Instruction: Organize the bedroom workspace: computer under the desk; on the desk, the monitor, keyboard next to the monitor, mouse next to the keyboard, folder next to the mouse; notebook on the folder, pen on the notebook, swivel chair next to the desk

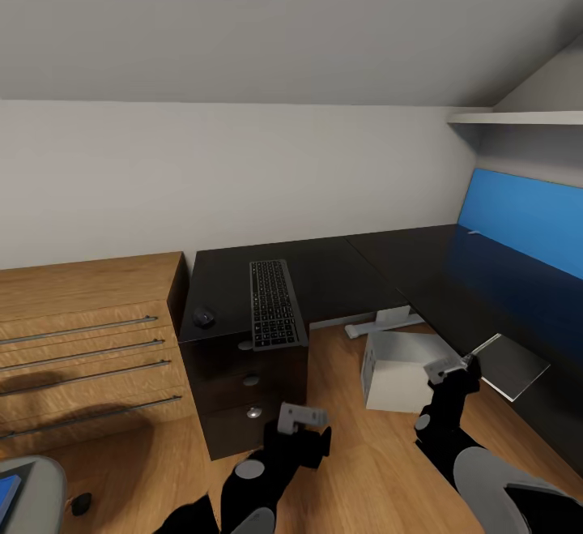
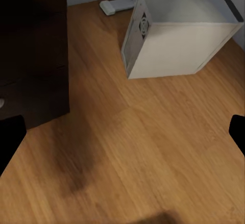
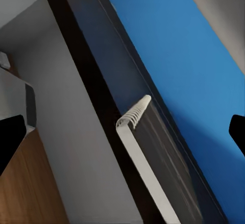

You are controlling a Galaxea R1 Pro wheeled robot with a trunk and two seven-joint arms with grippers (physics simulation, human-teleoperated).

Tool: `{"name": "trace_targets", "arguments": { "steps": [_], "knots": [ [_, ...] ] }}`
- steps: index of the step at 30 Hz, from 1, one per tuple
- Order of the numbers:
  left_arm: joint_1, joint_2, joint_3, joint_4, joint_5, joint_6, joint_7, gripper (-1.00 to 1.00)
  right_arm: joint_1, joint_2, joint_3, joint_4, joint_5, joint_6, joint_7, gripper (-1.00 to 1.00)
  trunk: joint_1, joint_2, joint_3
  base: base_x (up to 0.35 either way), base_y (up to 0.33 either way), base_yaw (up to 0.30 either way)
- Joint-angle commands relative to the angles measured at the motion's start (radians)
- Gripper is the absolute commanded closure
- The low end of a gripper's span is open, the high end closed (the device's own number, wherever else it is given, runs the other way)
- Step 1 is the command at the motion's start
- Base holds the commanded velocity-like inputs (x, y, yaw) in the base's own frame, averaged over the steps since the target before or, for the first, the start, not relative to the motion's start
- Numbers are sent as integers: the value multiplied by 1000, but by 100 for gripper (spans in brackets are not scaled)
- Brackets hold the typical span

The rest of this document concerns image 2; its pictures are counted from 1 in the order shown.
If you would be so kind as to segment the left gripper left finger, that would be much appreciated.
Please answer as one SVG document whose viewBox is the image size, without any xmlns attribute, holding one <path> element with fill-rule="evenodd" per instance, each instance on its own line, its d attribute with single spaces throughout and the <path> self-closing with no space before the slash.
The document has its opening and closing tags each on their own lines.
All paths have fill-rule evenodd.
<svg viewBox="0 0 245 224">
<path fill-rule="evenodd" d="M 0 176 L 27 133 L 22 115 L 0 120 Z"/>
</svg>

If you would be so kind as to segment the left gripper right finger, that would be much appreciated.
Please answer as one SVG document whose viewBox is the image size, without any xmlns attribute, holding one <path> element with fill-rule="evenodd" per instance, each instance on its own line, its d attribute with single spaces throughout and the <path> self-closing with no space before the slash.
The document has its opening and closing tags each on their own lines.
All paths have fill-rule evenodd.
<svg viewBox="0 0 245 224">
<path fill-rule="evenodd" d="M 245 117 L 244 116 L 240 116 L 237 114 L 233 115 L 230 122 L 229 133 L 245 156 Z"/>
</svg>

